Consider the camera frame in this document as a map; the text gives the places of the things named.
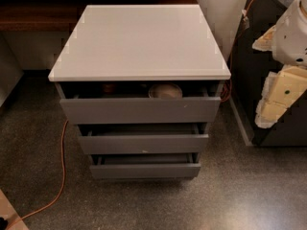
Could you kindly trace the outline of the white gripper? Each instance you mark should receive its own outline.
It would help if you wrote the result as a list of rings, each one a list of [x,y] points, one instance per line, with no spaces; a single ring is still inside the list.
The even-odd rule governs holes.
[[[307,90],[307,0],[294,0],[275,24],[257,38],[252,48],[272,50],[275,60],[288,64],[269,72],[256,107],[255,124],[272,127]]]

